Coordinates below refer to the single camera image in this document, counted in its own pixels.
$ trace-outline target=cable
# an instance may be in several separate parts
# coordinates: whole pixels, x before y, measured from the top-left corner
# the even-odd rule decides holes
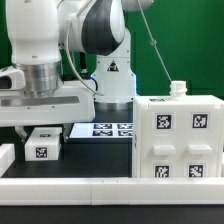
[[[59,6],[61,5],[61,3],[63,2],[64,0],[61,0],[58,5],[57,5],[57,9],[59,8]]]
[[[92,0],[89,0],[88,2],[86,2],[86,4],[84,4],[81,9],[78,11],[77,15],[80,15],[80,13],[85,9],[85,7],[91,2]],[[68,61],[69,61],[69,64],[72,68],[72,71],[74,72],[75,76],[77,77],[77,79],[87,88],[89,89],[91,92],[99,95],[99,96],[104,96],[103,93],[101,92],[98,92],[98,91],[95,91],[94,89],[92,89],[90,86],[88,86],[84,81],[83,79],[81,78],[81,76],[79,75],[79,73],[77,72],[75,66],[73,65],[72,63],[72,59],[71,59],[71,56],[70,56],[70,53],[69,53],[69,47],[68,47],[68,42],[69,42],[69,34],[70,34],[70,31],[71,31],[71,28],[72,28],[72,18],[70,20],[70,25],[68,26],[68,30],[67,30],[67,33],[66,33],[66,37],[65,37],[65,52],[66,52],[66,55],[67,55],[67,58],[68,58]]]
[[[98,86],[98,82],[96,81],[96,79],[94,79],[93,77],[90,77],[91,80],[93,80],[95,82],[96,85],[96,91],[98,90],[99,86]]]
[[[163,69],[164,69],[164,71],[165,71],[165,74],[166,74],[167,78],[168,78],[169,81],[171,82],[172,79],[170,78],[169,72],[168,72],[168,70],[167,70],[167,68],[166,68],[166,66],[165,66],[165,64],[164,64],[164,62],[163,62],[163,59],[162,59],[162,57],[161,57],[161,55],[160,55],[160,53],[159,53],[159,50],[158,50],[158,48],[157,48],[157,41],[153,38],[152,32],[151,32],[151,30],[150,30],[150,28],[149,28],[149,24],[148,24],[148,22],[147,22],[147,20],[146,20],[146,17],[145,17],[144,12],[143,12],[141,3],[140,3],[139,0],[137,0],[137,2],[138,2],[138,5],[139,5],[139,8],[140,8],[140,11],[141,11],[142,18],[143,18],[143,20],[144,20],[145,26],[146,26],[146,28],[147,28],[149,37],[150,37],[150,39],[151,39],[151,44],[152,44],[152,46],[155,48],[155,51],[156,51],[156,53],[157,53],[157,56],[158,56],[158,58],[159,58],[159,60],[160,60],[160,63],[161,63],[161,65],[162,65],[162,67],[163,67]]]

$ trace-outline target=white cable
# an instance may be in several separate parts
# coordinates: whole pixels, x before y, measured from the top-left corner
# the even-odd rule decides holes
[[[144,14],[144,12],[143,12],[141,3],[140,3],[139,0],[137,0],[137,2],[138,2],[138,5],[139,5],[139,8],[140,8],[140,11],[141,11],[142,18],[143,18],[143,20],[144,20],[145,26],[146,26],[146,28],[147,28],[148,34],[149,34],[149,36],[150,36],[151,44],[152,44],[152,46],[155,48],[155,51],[156,51],[157,56],[158,56],[158,58],[159,58],[159,60],[160,60],[160,63],[162,64],[162,67],[163,67],[163,69],[164,69],[164,71],[165,71],[165,73],[166,73],[167,78],[168,78],[169,81],[171,82],[172,79],[170,78],[169,72],[168,72],[168,70],[167,70],[167,68],[166,68],[166,66],[165,66],[165,64],[164,64],[164,62],[163,62],[163,59],[162,59],[162,57],[161,57],[161,55],[160,55],[160,53],[159,53],[159,50],[158,50],[158,48],[157,48],[157,46],[156,46],[156,45],[157,45],[157,42],[156,42],[156,40],[155,40],[155,39],[153,38],[153,36],[152,36],[152,32],[151,32],[151,30],[150,30],[150,28],[149,28],[149,24],[148,24],[148,22],[147,22],[147,20],[146,20],[146,17],[145,17],[145,14]]]
[[[92,0],[89,0],[88,2],[86,2],[82,7],[81,9],[78,11],[77,15],[80,15],[80,13],[85,9],[85,7],[91,2]],[[75,76],[78,78],[78,80],[87,88],[89,89],[90,91],[92,91],[94,94],[97,94],[99,96],[104,96],[103,93],[101,92],[98,92],[98,91],[95,91],[94,89],[92,89],[90,86],[88,86],[84,81],[83,79],[81,78],[81,76],[79,75],[79,73],[77,72],[75,66],[73,65],[72,63],[72,59],[71,59],[71,55],[69,53],[69,47],[68,47],[68,42],[69,42],[69,34],[70,34],[70,31],[71,31],[71,28],[72,28],[72,18],[70,20],[70,25],[68,26],[68,30],[67,30],[67,33],[66,33],[66,37],[65,37],[65,52],[66,52],[66,55],[67,55],[67,58],[68,58],[68,61],[69,61],[69,64],[72,68],[72,71],[74,72]]]

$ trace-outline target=green backdrop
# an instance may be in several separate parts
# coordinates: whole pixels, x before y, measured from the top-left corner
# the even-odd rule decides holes
[[[0,1],[0,68],[10,65],[11,47]],[[155,0],[145,11],[154,38],[173,80],[186,80],[188,94],[224,98],[224,1]],[[132,34],[132,70],[140,95],[167,95],[169,81],[150,45],[140,12],[127,13]],[[87,59],[95,69],[95,56]],[[63,57],[66,72],[70,72]]]

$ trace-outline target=small white block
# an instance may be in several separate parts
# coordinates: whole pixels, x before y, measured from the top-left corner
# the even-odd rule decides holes
[[[25,145],[26,161],[58,160],[62,128],[35,128]]]
[[[188,149],[192,155],[212,154],[213,152],[209,145],[189,145]]]
[[[0,177],[7,171],[15,160],[15,150],[13,144],[3,144],[0,146]]]
[[[176,149],[173,145],[156,145],[154,146],[153,151],[157,156],[168,156],[176,154]]]

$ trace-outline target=warning label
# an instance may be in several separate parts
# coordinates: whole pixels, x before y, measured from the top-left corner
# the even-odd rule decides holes
[[[119,72],[118,67],[115,63],[115,61],[113,61],[110,65],[110,67],[107,69],[108,72]]]

